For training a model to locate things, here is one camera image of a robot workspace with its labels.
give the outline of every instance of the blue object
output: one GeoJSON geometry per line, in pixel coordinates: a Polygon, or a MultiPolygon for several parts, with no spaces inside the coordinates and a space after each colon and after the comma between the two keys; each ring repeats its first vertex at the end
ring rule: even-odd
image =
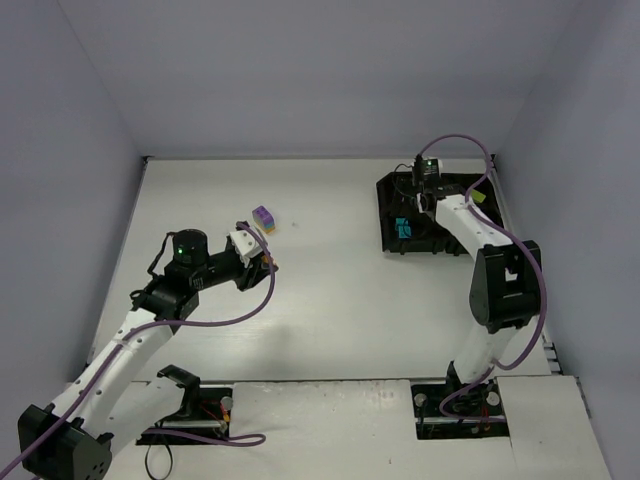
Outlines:
{"type": "Polygon", "coordinates": [[[396,231],[398,232],[398,238],[411,238],[411,226],[409,225],[409,221],[404,217],[396,218],[396,231]]]}

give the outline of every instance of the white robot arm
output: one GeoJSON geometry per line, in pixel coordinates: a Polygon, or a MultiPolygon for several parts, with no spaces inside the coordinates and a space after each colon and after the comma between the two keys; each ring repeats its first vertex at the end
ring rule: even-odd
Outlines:
{"type": "MultiPolygon", "coordinates": [[[[460,187],[440,182],[438,160],[418,155],[413,178],[418,210],[446,228],[475,261],[469,294],[475,322],[449,372],[461,384],[468,384],[487,372],[518,330],[540,312],[539,284],[520,248],[471,213],[473,207],[460,187]]],[[[475,214],[491,223],[477,207],[475,214]]],[[[539,265],[538,245],[523,243],[539,265]]]]}

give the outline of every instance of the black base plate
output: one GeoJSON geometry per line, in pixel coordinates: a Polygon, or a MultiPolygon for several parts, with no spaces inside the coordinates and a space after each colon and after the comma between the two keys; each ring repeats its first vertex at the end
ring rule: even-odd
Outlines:
{"type": "MultiPolygon", "coordinates": [[[[467,189],[480,176],[479,174],[443,173],[441,181],[443,185],[460,185],[463,189],[467,189]]],[[[467,253],[448,230],[434,223],[427,215],[418,212],[416,205],[400,193],[411,191],[410,172],[388,174],[376,183],[376,190],[382,251],[400,254],[406,252],[431,252],[433,254],[445,252],[456,256],[467,253]],[[397,189],[394,186],[394,181],[397,183],[397,189]],[[406,225],[411,229],[411,238],[399,238],[396,230],[396,218],[399,217],[406,219],[406,225]]],[[[491,182],[488,180],[483,182],[477,190],[486,195],[485,200],[478,205],[480,210],[492,221],[503,226],[491,182]]]]}

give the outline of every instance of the white tabletop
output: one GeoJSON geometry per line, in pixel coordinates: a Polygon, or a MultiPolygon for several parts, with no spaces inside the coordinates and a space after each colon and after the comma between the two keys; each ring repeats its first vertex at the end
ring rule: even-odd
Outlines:
{"type": "MultiPolygon", "coordinates": [[[[469,256],[384,254],[375,183],[404,160],[152,160],[102,314],[103,348],[130,308],[129,293],[169,230],[198,228],[224,248],[237,220],[264,205],[280,266],[272,302],[232,327],[182,328],[141,371],[175,364],[209,381],[443,377],[473,318],[469,256]]],[[[472,173],[481,161],[445,160],[472,173]]],[[[193,320],[223,320],[260,303],[266,281],[241,293],[225,284],[200,295],[193,320]]],[[[509,346],[514,358],[532,332],[509,346]]],[[[513,375],[548,375],[541,345],[513,375]]]]}
{"type": "MultiPolygon", "coordinates": [[[[173,447],[171,479],[610,479],[572,377],[498,382],[510,438],[428,441],[416,439],[406,380],[238,384],[231,434],[267,441],[173,447]]],[[[107,480],[146,480],[146,451],[130,444],[107,480]]],[[[151,450],[152,472],[167,463],[164,448],[151,450]]]]}

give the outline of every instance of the gray wall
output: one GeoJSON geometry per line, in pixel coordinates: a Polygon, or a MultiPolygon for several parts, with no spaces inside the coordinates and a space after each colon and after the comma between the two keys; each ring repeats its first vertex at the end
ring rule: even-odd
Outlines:
{"type": "Polygon", "coordinates": [[[141,164],[55,1],[0,4],[0,72],[3,468],[22,410],[83,367],[141,164]]]}
{"type": "Polygon", "coordinates": [[[60,3],[144,154],[413,156],[502,145],[579,2],[60,3]]]}
{"type": "Polygon", "coordinates": [[[640,2],[585,0],[498,164],[612,474],[640,478],[640,2]]]}

